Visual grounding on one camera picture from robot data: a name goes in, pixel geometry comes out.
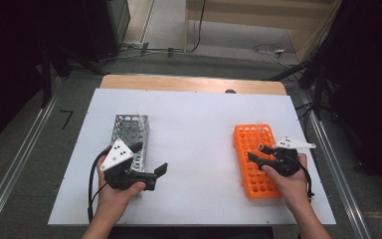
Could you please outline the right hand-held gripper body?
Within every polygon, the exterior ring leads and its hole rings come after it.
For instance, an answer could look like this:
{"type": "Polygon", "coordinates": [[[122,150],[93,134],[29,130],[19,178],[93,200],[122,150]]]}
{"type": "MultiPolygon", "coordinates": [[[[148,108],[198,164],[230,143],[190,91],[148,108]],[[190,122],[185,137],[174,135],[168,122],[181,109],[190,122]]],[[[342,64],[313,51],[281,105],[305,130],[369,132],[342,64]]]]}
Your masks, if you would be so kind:
{"type": "Polygon", "coordinates": [[[269,165],[274,168],[278,174],[284,177],[292,176],[301,168],[306,177],[309,177],[307,169],[300,163],[298,159],[298,150],[301,148],[316,148],[311,142],[299,139],[285,137],[279,140],[271,147],[275,150],[272,156],[274,160],[262,159],[263,165],[269,165]]]}

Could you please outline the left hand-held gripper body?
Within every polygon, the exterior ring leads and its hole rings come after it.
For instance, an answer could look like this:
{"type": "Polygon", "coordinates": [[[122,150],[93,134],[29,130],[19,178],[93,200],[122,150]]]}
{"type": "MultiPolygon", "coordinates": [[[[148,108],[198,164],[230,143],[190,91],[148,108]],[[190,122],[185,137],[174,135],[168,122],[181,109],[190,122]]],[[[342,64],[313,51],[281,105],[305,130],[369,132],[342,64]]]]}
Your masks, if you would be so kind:
{"type": "Polygon", "coordinates": [[[144,165],[143,149],[133,153],[129,145],[119,138],[110,148],[100,170],[113,189],[125,190],[135,182],[144,182],[145,190],[153,191],[157,175],[154,172],[145,172],[144,165]]]}

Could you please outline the orange test tube rack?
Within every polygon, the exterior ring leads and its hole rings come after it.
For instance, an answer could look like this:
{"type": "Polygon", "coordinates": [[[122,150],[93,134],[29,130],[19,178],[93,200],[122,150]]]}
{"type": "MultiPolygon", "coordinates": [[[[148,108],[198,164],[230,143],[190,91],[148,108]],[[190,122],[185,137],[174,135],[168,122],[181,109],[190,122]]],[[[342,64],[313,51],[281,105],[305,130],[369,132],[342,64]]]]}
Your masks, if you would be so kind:
{"type": "Polygon", "coordinates": [[[264,154],[258,149],[259,144],[273,147],[276,143],[270,126],[264,124],[264,136],[262,139],[257,139],[255,124],[239,124],[235,126],[233,137],[245,195],[249,199],[281,197],[282,195],[273,180],[248,159],[249,152],[256,154],[261,159],[275,159],[272,155],[264,154]]]}

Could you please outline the metal test tube rack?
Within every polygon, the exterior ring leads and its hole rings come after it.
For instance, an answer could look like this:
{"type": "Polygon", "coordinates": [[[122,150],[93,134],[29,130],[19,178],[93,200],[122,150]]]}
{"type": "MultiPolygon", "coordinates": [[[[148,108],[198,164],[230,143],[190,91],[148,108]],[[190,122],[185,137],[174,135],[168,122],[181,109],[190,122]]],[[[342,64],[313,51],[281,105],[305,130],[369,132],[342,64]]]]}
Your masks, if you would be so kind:
{"type": "Polygon", "coordinates": [[[131,145],[136,142],[142,142],[143,154],[146,160],[149,125],[147,116],[143,117],[145,123],[145,132],[143,132],[139,127],[137,115],[117,115],[115,117],[111,135],[111,146],[119,138],[122,139],[127,145],[131,145]]]}

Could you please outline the person's right hand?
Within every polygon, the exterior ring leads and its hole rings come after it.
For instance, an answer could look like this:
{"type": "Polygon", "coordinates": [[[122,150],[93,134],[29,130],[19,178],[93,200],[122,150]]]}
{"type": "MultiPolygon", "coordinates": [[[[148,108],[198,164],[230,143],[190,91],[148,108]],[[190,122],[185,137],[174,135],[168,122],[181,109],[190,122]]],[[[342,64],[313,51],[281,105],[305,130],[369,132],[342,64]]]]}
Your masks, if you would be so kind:
{"type": "Polygon", "coordinates": [[[307,179],[301,168],[294,175],[288,177],[281,176],[268,165],[264,165],[262,170],[276,183],[285,200],[286,207],[292,213],[308,211],[310,202],[307,196],[307,179]]]}

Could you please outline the person's left hand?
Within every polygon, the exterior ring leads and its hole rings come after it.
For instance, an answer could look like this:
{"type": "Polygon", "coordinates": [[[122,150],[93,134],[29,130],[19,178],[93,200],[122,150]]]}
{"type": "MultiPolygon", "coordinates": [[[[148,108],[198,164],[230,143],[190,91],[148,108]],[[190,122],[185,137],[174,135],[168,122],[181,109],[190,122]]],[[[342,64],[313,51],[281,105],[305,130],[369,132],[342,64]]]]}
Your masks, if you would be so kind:
{"type": "Polygon", "coordinates": [[[98,193],[95,220],[103,218],[117,222],[125,211],[129,201],[145,188],[145,183],[135,182],[125,190],[112,189],[110,186],[106,185],[103,172],[100,170],[104,160],[105,155],[102,155],[98,158],[96,164],[100,192],[98,193]]]}

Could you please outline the white board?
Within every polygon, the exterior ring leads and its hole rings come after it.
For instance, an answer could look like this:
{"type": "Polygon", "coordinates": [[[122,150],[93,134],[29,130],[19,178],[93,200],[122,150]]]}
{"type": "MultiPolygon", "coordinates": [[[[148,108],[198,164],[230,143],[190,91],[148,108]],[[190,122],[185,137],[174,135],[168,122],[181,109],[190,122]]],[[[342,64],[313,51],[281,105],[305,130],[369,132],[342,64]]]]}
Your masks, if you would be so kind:
{"type": "Polygon", "coordinates": [[[268,124],[277,139],[303,139],[288,96],[97,89],[49,218],[52,225],[88,224],[88,189],[96,156],[109,145],[117,115],[149,119],[145,168],[167,162],[153,191],[134,198],[123,226],[291,224],[279,198],[249,199],[233,147],[236,125],[268,124]]]}

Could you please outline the black stand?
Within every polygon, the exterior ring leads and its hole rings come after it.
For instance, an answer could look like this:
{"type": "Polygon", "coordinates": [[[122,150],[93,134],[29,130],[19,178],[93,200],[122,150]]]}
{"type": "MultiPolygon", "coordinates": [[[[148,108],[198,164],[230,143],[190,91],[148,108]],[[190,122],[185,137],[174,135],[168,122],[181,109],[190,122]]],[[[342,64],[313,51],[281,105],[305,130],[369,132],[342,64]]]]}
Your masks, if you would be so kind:
{"type": "Polygon", "coordinates": [[[322,94],[325,88],[326,69],[319,60],[306,60],[301,64],[290,67],[273,77],[269,81],[278,82],[290,75],[302,71],[302,76],[297,81],[302,90],[314,87],[313,100],[308,105],[308,109],[314,113],[317,120],[322,120],[321,111],[328,111],[328,107],[322,104],[322,94]]]}
{"type": "Polygon", "coordinates": [[[51,67],[54,67],[57,74],[62,77],[68,77],[71,73],[71,68],[68,64],[68,59],[72,59],[79,63],[81,66],[90,70],[91,72],[105,76],[108,72],[104,72],[100,68],[94,66],[90,61],[84,57],[76,54],[74,51],[67,47],[58,44],[45,44],[42,47],[41,63],[42,63],[42,82],[43,82],[43,101],[42,108],[46,107],[53,96],[52,80],[51,80],[51,67]]]}

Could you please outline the power strip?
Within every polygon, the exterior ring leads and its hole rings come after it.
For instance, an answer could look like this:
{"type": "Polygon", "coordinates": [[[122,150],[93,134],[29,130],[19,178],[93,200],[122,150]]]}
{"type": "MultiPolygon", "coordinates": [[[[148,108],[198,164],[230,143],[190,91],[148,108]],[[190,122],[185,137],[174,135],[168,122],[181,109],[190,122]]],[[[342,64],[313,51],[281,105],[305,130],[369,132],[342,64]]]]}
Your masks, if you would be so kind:
{"type": "Polygon", "coordinates": [[[121,45],[123,50],[138,50],[140,53],[144,54],[148,51],[148,43],[143,42],[130,42],[123,43],[121,45]]]}

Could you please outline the black cabinet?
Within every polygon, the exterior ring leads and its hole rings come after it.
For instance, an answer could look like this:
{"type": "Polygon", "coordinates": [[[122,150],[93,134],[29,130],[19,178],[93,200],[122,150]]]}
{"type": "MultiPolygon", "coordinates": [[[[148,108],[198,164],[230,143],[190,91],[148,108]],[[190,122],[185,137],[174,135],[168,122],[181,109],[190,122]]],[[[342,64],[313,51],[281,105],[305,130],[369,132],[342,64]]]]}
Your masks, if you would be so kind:
{"type": "Polygon", "coordinates": [[[130,22],[127,0],[83,0],[97,61],[119,53],[130,22]]]}

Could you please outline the dark curtain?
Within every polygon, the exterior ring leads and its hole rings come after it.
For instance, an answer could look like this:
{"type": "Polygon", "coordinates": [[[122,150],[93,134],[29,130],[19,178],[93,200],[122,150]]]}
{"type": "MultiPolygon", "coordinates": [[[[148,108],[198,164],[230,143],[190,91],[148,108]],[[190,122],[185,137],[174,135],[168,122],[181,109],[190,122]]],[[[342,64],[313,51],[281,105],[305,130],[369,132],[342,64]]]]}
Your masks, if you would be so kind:
{"type": "Polygon", "coordinates": [[[74,0],[0,0],[0,134],[42,91],[42,47],[63,43],[74,0]]]}
{"type": "Polygon", "coordinates": [[[362,165],[382,177],[382,0],[342,0],[321,51],[330,104],[362,165]]]}

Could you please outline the metal floor rail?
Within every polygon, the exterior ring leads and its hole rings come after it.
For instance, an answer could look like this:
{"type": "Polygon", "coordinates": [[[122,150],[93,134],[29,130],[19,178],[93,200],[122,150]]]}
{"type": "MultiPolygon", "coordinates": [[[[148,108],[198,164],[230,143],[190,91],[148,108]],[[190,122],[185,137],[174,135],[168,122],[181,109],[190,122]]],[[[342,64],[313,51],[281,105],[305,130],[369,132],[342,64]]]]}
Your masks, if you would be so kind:
{"type": "Polygon", "coordinates": [[[53,79],[53,95],[49,102],[42,107],[41,97],[33,97],[0,135],[0,214],[25,169],[65,81],[66,78],[53,79]]]}
{"type": "Polygon", "coordinates": [[[334,186],[355,238],[372,239],[372,235],[349,185],[349,181],[344,174],[340,161],[330,141],[330,137],[326,132],[324,120],[319,120],[315,115],[314,110],[309,110],[302,121],[304,131],[309,132],[311,130],[315,134],[315,139],[318,142],[324,162],[333,179],[334,186]]]}

